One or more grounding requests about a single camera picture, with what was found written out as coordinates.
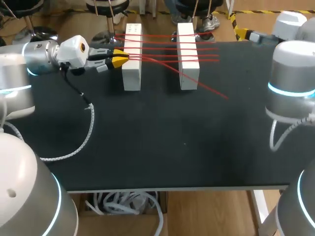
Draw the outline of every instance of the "red string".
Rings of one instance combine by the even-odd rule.
[[[177,48],[139,48],[139,47],[115,47],[115,49],[145,49],[145,50],[177,50]],[[219,48],[196,48],[196,49],[191,49],[191,48],[181,48],[181,50],[196,50],[196,51],[207,51],[207,50],[219,50]]]
[[[139,58],[129,58],[129,60],[142,60]],[[194,61],[194,62],[199,62],[199,61],[208,61],[208,62],[219,62],[219,59],[195,59],[195,60],[158,60],[163,63],[179,63],[179,62],[184,62],[184,61]]]
[[[137,54],[137,53],[128,53],[129,55],[139,55],[145,57],[156,57],[156,58],[177,58],[178,55],[159,55],[159,54]],[[197,55],[181,55],[181,57],[196,57]],[[218,54],[204,54],[198,55],[198,57],[219,57]]]
[[[174,45],[174,44],[182,44],[182,43],[189,43],[189,44],[214,44],[216,42],[150,42],[150,41],[138,41],[138,40],[132,40],[132,39],[124,39],[124,38],[118,38],[118,37],[115,37],[115,39],[118,39],[118,40],[122,40],[122,41],[126,41],[126,42],[137,42],[137,43],[149,43],[149,44],[169,44],[169,45]]]
[[[153,58],[147,58],[147,57],[143,57],[143,58],[144,58],[145,60],[150,61],[150,62],[155,62],[155,63],[161,64],[161,65],[164,65],[165,67],[167,67],[167,68],[169,68],[169,69],[171,69],[171,70],[173,70],[173,71],[179,73],[180,75],[183,75],[183,76],[185,76],[186,78],[188,78],[188,79],[190,79],[190,80],[192,80],[192,81],[198,83],[198,84],[199,84],[200,86],[202,86],[203,88],[205,88],[205,89],[207,89],[207,90],[209,90],[209,91],[211,91],[211,92],[213,92],[213,93],[215,93],[215,94],[217,94],[217,95],[223,97],[224,99],[228,100],[228,97],[227,97],[226,95],[224,95],[223,93],[220,93],[219,91],[216,91],[214,88],[211,88],[211,87],[209,87],[209,86],[207,86],[207,85],[205,85],[205,84],[203,84],[203,83],[201,83],[201,82],[195,80],[194,78],[192,78],[192,77],[190,77],[190,76],[184,74],[183,72],[180,72],[179,70],[174,69],[172,66],[170,66],[170,65],[168,65],[168,64],[166,64],[166,63],[164,63],[164,62],[155,60],[155,59],[153,59]]]
[[[204,33],[192,33],[192,34],[182,34],[180,36],[193,36],[193,35],[204,35],[204,34],[210,34],[211,31],[208,31],[208,32],[204,32]],[[174,36],[177,36],[177,35],[163,35],[163,34],[129,34],[129,33],[117,33],[115,35],[121,35],[121,36],[124,36],[124,35],[127,35],[127,36],[144,36],[144,37],[174,37]]]

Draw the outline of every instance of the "white block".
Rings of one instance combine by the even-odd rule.
[[[141,24],[127,24],[125,36],[125,49],[124,51],[129,54],[142,54],[142,43],[128,41],[142,41],[142,29]],[[123,81],[125,91],[139,91],[141,89],[141,61],[140,60],[129,60],[122,66]]]
[[[177,54],[178,60],[198,60],[197,47],[195,36],[193,35],[192,23],[178,23],[177,24]],[[180,61],[178,62],[179,71],[194,79],[191,80],[180,74],[179,81],[182,90],[197,89],[199,79],[199,62],[197,61]]]

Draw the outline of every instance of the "black table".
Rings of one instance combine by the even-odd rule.
[[[178,74],[149,62],[139,92],[124,91],[120,70],[70,76],[96,117],[79,154],[47,164],[65,189],[261,189],[293,181],[313,159],[314,131],[300,127],[276,153],[269,150],[265,101],[274,47],[215,46],[220,62],[201,62],[199,81],[229,100],[202,87],[181,91]],[[74,151],[90,124],[85,103],[59,74],[32,77],[31,84],[36,111],[13,123],[41,157]],[[286,127],[279,125],[276,139]]]

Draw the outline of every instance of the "person's shoe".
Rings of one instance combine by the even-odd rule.
[[[187,23],[190,21],[190,17],[187,17],[187,19],[182,18],[179,15],[171,15],[171,21],[174,25],[177,25],[178,23]]]
[[[220,21],[217,17],[212,16],[212,19],[206,18],[202,20],[203,31],[206,32],[207,30],[215,30],[220,26]]]

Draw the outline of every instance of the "wooden floor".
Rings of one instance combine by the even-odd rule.
[[[165,10],[162,0],[158,8]],[[315,10],[314,0],[235,0],[235,10]],[[216,15],[221,23],[214,32],[216,41],[236,41],[231,21],[225,15]],[[239,28],[249,28],[270,33],[277,14],[237,14]],[[35,25],[56,29],[61,40],[80,34],[90,41],[106,29],[105,18],[93,14],[76,14],[63,17],[40,18],[33,16]],[[124,29],[126,22],[142,23],[144,33],[171,34],[175,29],[169,15],[140,17],[130,14],[117,26]],[[7,36],[25,27],[23,20],[6,24],[0,35]],[[278,190],[264,191],[271,210],[279,199]],[[79,236],[149,236],[157,226],[158,218],[151,216],[105,216],[80,218]],[[256,224],[251,202],[246,191],[170,192],[168,213],[164,215],[163,236],[253,236]]]

